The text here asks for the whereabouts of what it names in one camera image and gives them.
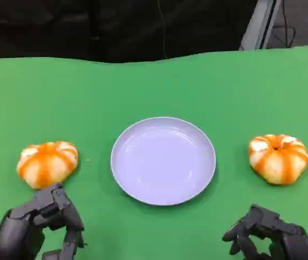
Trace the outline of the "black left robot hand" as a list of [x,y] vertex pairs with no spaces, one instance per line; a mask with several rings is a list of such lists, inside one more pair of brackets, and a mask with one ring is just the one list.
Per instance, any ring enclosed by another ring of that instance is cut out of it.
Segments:
[[0,259],[35,259],[45,240],[43,230],[66,229],[60,249],[42,259],[74,259],[86,243],[84,224],[61,183],[37,191],[25,204],[9,209],[0,223]]

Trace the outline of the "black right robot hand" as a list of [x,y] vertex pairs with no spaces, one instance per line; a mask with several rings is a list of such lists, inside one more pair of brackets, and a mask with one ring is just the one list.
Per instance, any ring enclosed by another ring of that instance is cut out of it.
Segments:
[[[250,236],[268,238],[270,254],[259,253]],[[308,235],[306,230],[280,219],[280,214],[259,205],[251,205],[222,237],[232,242],[229,254],[241,252],[244,259],[308,260]]]

